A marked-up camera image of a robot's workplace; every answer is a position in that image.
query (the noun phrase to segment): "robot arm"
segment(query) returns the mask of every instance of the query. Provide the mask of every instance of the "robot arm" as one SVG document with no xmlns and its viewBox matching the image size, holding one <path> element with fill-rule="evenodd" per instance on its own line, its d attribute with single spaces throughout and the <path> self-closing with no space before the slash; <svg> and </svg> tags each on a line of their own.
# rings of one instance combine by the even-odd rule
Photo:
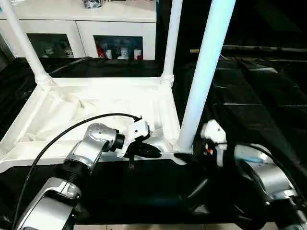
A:
<svg viewBox="0 0 307 230">
<path fill-rule="evenodd" d="M 76 220 L 75 206 L 82 189 L 103 152 L 114 151 L 124 156 L 136 138 L 149 137 L 147 122 L 141 119 L 125 132 L 100 123 L 91 124 L 62 165 L 56 177 L 47 180 L 17 224 L 17 230 L 72 230 Z"/>
<path fill-rule="evenodd" d="M 205 154 L 214 158 L 217 167 L 238 170 L 254 183 L 279 229 L 307 230 L 307 218 L 296 203 L 298 194 L 294 186 L 265 147 L 226 144 L 225 132 L 215 120 L 204 126 L 202 134 L 208 142 Z"/>
</svg>

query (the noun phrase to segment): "black tablecloth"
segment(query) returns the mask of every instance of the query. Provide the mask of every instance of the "black tablecloth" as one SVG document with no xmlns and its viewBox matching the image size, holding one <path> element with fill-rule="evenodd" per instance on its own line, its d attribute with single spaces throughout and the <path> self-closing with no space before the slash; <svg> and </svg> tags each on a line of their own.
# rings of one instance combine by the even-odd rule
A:
<svg viewBox="0 0 307 230">
<path fill-rule="evenodd" d="M 72 59 L 44 58 L 51 72 Z M 304 62 L 243 62 L 221 60 L 214 76 L 200 127 L 208 119 L 216 119 L 226 131 L 228 141 L 259 143 L 281 159 L 301 190 L 307 175 L 307 84 Z M 189 95 L 195 63 L 175 67 L 173 95 L 180 122 Z M 161 65 L 153 61 L 119 61 L 88 59 L 52 74 L 53 77 L 157 77 Z M 22 58 L 0 72 L 0 137 L 35 87 L 34 76 Z M 128 170 L 127 162 L 100 163 L 89 188 L 83 194 L 86 206 L 81 223 L 204 223 L 234 222 L 229 214 L 229 194 L 223 190 L 231 182 L 221 179 L 216 192 L 208 194 L 220 209 L 220 215 L 195 215 L 182 202 L 203 179 L 196 169 L 179 166 L 172 161 L 142 161 L 136 170 Z M 23 209 L 37 193 L 54 166 L 39 166 Z M 16 199 L 29 167 L 14 167 L 0 174 L 1 224 L 9 225 Z M 246 198 L 246 191 L 236 191 Z"/>
</svg>

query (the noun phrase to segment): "white shelf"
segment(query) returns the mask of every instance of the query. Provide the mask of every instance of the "white shelf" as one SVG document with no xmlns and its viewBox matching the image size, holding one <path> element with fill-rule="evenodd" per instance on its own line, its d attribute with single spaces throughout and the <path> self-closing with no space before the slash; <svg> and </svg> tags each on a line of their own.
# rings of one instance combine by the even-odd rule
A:
<svg viewBox="0 0 307 230">
<path fill-rule="evenodd" d="M 25 0 L 14 9 L 19 19 L 156 23 L 154 0 L 104 2 L 96 9 L 85 9 L 82 0 Z"/>
</svg>

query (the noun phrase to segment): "white metal pole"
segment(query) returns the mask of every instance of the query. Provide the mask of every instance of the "white metal pole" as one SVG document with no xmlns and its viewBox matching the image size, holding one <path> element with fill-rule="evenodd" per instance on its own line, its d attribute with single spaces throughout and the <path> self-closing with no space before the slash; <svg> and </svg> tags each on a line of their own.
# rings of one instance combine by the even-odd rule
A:
<svg viewBox="0 0 307 230">
<path fill-rule="evenodd" d="M 39 61 L 36 52 L 33 49 L 33 46 L 26 35 L 26 33 L 23 31 L 19 19 L 17 18 L 17 15 L 13 9 L 13 6 L 11 4 L 10 0 L 0 0 L 0 6 L 2 7 L 3 11 L 5 12 L 7 16 L 7 20 L 14 31 L 21 48 L 24 51 L 24 55 L 34 73 L 35 81 L 37 84 L 49 84 L 51 81 L 51 77 L 48 73 L 44 70 L 41 62 Z"/>
<path fill-rule="evenodd" d="M 212 0 L 180 134 L 174 150 L 192 153 L 192 143 L 223 47 L 236 0 Z"/>
<path fill-rule="evenodd" d="M 167 44 L 164 59 L 164 69 L 161 75 L 162 81 L 174 81 L 173 69 L 181 17 L 182 1 L 183 0 L 172 0 L 172 9 L 171 16 L 169 19 Z"/>
</svg>

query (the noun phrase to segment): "white cabinet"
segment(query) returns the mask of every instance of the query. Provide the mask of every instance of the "white cabinet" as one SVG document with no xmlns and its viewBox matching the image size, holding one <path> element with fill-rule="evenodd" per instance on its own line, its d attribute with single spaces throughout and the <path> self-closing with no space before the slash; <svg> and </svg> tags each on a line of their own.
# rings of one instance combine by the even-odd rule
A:
<svg viewBox="0 0 307 230">
<path fill-rule="evenodd" d="M 39 57 L 84 57 L 75 21 L 20 20 Z M 0 20 L 0 33 L 15 57 L 24 57 L 20 44 L 6 20 Z"/>
<path fill-rule="evenodd" d="M 155 1 L 111 1 L 85 9 L 81 0 L 25 0 L 14 9 L 39 57 L 97 58 L 109 49 L 117 59 L 124 49 L 132 59 L 136 49 L 137 57 L 154 59 Z M 14 56 L 24 57 L 3 11 L 0 33 Z"/>
<path fill-rule="evenodd" d="M 134 49 L 142 51 L 143 59 L 154 60 L 155 23 L 77 21 L 85 55 L 97 58 L 99 49 L 110 49 L 113 59 L 125 47 L 129 55 Z"/>
</svg>

